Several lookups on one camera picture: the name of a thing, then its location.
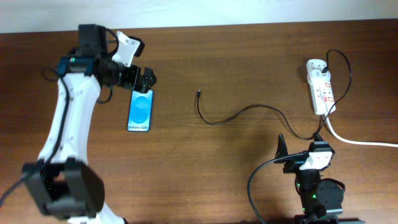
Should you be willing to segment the blue Galaxy smartphone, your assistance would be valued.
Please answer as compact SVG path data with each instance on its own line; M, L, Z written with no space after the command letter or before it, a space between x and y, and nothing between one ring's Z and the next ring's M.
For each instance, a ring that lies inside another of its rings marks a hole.
M133 91L127 121L130 132L148 132L150 130L154 92L147 93Z

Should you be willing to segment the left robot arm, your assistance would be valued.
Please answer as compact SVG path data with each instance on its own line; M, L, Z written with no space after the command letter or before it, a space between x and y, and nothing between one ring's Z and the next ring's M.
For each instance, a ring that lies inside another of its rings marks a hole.
M22 178L40 213L68 223L125 223L105 202L103 181L88 166L91 117L103 87L150 92L152 69L135 66L144 42L96 24L78 27L78 45L55 71L58 99L49 136L36 162L22 167Z

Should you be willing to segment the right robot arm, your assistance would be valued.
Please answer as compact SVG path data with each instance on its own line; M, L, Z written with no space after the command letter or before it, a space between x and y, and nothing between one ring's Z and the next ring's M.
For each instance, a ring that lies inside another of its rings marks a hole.
M295 223L338 223L343 213L345 185L335 179L321 178L321 171L331 165L335 151L317 136L308 150L289 154L282 134L278 136L275 154L283 173L295 174L295 188L300 196L303 214L294 217Z

